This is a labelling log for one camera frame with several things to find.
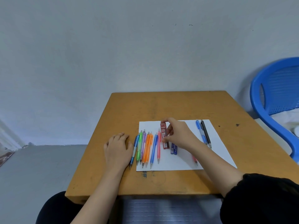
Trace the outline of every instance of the table surface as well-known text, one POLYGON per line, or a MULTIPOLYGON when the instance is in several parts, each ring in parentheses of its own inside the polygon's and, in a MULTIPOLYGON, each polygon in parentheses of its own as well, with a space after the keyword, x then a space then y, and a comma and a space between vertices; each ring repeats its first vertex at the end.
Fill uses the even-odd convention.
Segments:
MULTIPOLYGON (((284 177, 299 183, 299 168, 287 153, 226 91, 113 93, 66 191, 75 203, 84 203, 105 170, 103 144, 125 132, 134 143, 140 121, 165 117, 177 120, 209 119, 244 173, 284 177)), ((136 172, 127 168, 118 195, 217 194, 204 170, 136 172)))

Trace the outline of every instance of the drawn symbol on table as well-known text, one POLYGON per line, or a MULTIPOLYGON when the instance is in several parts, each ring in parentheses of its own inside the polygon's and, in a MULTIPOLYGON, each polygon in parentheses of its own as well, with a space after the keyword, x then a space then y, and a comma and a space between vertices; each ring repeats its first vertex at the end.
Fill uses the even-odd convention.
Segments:
POLYGON ((143 172, 142 172, 142 176, 145 177, 145 178, 147 178, 147 172, 146 172, 146 171, 143 171, 143 172))

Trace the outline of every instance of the white wall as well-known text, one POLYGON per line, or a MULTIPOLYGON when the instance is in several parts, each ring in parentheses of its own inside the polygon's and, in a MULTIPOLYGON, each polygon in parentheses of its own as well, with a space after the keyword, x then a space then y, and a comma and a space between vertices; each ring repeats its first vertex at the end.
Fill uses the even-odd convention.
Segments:
POLYGON ((86 144, 112 92, 227 90, 299 56, 299 0, 0 0, 0 119, 86 144))

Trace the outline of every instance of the right hand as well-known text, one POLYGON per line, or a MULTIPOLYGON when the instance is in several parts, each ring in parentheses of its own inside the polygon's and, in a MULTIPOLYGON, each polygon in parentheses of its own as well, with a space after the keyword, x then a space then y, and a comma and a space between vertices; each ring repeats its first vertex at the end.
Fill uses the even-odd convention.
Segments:
POLYGON ((202 143, 189 129, 184 121, 175 120, 172 117, 164 119, 161 123, 169 122, 170 125, 166 130, 166 137, 162 142, 171 142, 178 147, 190 151, 197 143, 202 143))

